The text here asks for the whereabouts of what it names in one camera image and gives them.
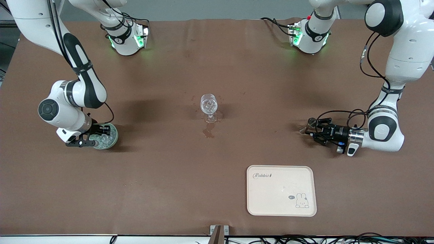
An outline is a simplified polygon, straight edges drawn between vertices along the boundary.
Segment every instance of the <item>white tray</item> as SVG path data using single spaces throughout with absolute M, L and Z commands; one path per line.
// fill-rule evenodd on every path
M 247 169 L 247 210 L 252 215 L 312 217 L 316 214 L 312 169 L 250 166 Z

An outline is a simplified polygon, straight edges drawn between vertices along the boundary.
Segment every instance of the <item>brown table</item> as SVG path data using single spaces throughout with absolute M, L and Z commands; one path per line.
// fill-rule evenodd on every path
M 119 142 L 108 151 L 64 146 L 37 106 L 74 73 L 21 38 L 0 90 L 1 234 L 202 234 L 228 224 L 236 235 L 434 235 L 432 71 L 399 102 L 399 152 L 350 158 L 297 132 L 310 117 L 366 109 L 378 95 L 381 80 L 358 69 L 370 34 L 363 21 L 337 21 L 314 56 L 259 20 L 154 22 L 149 49 L 129 57 L 111 49 L 99 23 L 66 25 L 108 91 Z M 372 50 L 381 71 L 390 47 L 381 38 Z M 224 114 L 210 131 L 199 109 L 205 93 Z M 85 111 L 110 118 L 105 107 Z M 250 215 L 250 165 L 312 168 L 317 214 Z

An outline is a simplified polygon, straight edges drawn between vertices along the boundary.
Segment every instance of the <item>clear glass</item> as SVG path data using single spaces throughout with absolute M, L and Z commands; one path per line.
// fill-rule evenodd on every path
M 205 94 L 201 98 L 201 110 L 205 113 L 205 121 L 214 123 L 217 121 L 217 99 L 213 94 Z

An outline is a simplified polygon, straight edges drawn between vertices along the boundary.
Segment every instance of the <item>metal bracket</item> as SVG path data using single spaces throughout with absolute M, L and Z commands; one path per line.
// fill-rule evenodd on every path
M 224 236 L 229 235 L 229 225 L 211 225 L 210 234 L 208 244 L 224 244 Z

